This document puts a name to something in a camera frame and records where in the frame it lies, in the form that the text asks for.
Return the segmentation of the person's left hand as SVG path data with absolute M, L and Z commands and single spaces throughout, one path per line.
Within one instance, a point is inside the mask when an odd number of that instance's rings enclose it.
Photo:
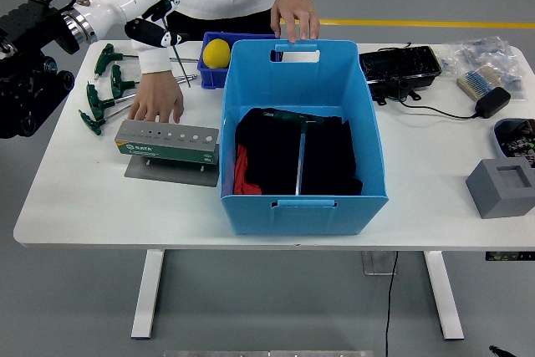
M 281 37 L 282 20 L 290 43 L 319 36 L 320 21 L 313 0 L 275 0 L 270 14 L 271 29 L 276 38 Z

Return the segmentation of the person's right hand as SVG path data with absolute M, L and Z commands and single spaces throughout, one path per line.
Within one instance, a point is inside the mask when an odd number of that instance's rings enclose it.
M 184 113 L 183 93 L 170 70 L 142 74 L 139 88 L 130 107 L 130 120 L 178 123 Z

